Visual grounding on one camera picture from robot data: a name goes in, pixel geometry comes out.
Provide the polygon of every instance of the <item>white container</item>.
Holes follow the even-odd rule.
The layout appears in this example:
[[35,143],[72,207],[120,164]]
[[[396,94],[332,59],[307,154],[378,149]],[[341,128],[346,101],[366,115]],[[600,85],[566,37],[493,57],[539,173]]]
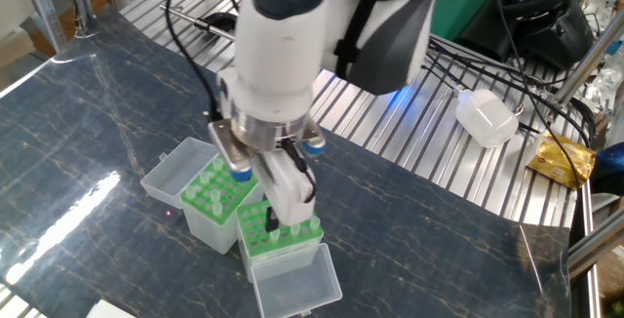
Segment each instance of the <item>white container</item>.
[[[262,196],[262,189],[257,183],[238,207],[260,202]],[[236,211],[232,212],[223,224],[218,224],[185,202],[182,202],[182,209],[191,234],[218,253],[227,254],[238,239]]]
[[217,154],[218,149],[211,144],[186,138],[169,156],[161,155],[161,162],[140,184],[149,196],[182,209],[182,191]]
[[464,90],[458,99],[457,120],[482,147],[500,146],[518,130],[518,118],[490,90]]
[[342,298],[327,244],[254,264],[252,277],[262,318],[308,315]]
[[35,12],[31,0],[0,0],[0,40]]

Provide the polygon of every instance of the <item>table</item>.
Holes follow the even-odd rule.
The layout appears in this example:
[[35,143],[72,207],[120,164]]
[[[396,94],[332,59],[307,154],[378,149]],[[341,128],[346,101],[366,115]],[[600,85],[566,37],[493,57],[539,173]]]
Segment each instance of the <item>table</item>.
[[[205,139],[184,60],[111,8],[0,100],[0,277],[48,317],[258,316],[237,250],[193,238],[140,179]],[[327,132],[311,164],[344,299],[317,317],[567,317],[564,227],[520,225]]]

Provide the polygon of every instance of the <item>black strap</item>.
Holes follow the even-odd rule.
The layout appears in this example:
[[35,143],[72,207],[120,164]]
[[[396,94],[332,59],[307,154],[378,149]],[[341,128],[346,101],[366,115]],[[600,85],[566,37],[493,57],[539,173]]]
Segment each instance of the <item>black strap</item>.
[[347,27],[347,32],[342,40],[333,50],[333,54],[338,56],[335,65],[335,73],[339,78],[345,79],[347,75],[347,65],[354,63],[358,59],[360,50],[357,48],[358,39],[362,35],[362,30],[371,16],[372,8],[377,0],[360,0],[351,22]]

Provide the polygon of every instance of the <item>metal grating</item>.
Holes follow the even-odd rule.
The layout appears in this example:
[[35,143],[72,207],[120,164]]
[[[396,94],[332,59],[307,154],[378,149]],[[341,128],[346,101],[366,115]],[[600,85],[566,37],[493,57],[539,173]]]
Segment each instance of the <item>metal grating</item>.
[[4,285],[0,284],[0,317],[2,318],[46,318],[28,305]]

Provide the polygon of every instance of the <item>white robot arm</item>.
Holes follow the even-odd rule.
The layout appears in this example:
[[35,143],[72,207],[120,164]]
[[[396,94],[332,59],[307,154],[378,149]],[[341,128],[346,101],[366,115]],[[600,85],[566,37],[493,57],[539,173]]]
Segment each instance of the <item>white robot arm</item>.
[[297,144],[312,155],[325,147],[308,114],[319,69],[376,95],[402,88],[424,58],[434,2],[243,0],[235,65],[218,73],[224,119],[209,131],[234,179],[253,170],[279,222],[314,210],[315,179]]

